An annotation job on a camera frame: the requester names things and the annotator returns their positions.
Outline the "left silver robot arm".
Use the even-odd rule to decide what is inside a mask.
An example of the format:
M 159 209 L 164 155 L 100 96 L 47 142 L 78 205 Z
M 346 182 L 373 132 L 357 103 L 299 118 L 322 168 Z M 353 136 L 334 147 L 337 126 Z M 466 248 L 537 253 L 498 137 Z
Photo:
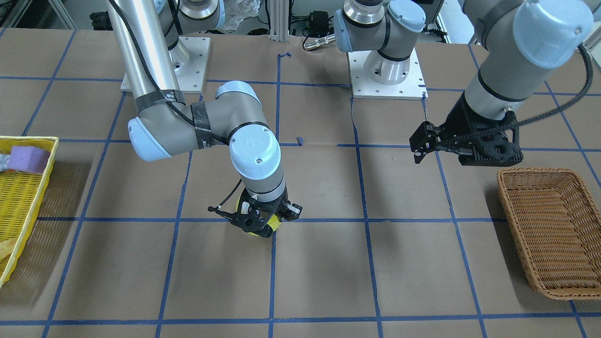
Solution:
M 583 41 L 600 20 L 598 0 L 461 0 L 463 13 L 488 52 L 468 87 L 435 126 L 425 121 L 409 139 L 415 163 L 429 153 L 457 154 L 467 166 L 508 167 L 523 160 L 519 127 L 575 105 L 592 85 L 593 67 Z M 333 15 L 342 52 L 369 51 L 367 71 L 386 85 L 403 79 L 425 12 L 411 0 L 346 0 Z M 516 112 L 574 51 L 583 57 L 585 85 L 569 102 L 524 121 Z

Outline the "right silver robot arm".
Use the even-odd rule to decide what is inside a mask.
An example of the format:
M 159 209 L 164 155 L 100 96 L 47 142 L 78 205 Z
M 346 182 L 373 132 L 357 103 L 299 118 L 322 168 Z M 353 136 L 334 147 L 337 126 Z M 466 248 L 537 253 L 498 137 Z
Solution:
M 229 81 L 213 101 L 187 105 L 180 87 L 176 66 L 191 61 L 180 36 L 220 28 L 223 1 L 108 0 L 107 6 L 138 111 L 127 125 L 137 155 L 150 162 L 226 144 L 244 188 L 234 213 L 221 205 L 208 211 L 264 238 L 281 221 L 297 220 L 302 207 L 288 199 L 281 148 L 253 88 Z

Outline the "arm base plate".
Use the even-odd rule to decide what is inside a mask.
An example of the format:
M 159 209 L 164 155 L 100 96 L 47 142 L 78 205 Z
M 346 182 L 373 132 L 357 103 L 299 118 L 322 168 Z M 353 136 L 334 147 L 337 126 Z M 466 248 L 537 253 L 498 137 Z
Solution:
M 204 94 L 210 46 L 209 37 L 179 37 L 178 45 L 169 51 L 181 92 Z
M 403 61 L 377 51 L 348 52 L 348 70 L 355 99 L 423 100 L 429 97 L 416 49 Z

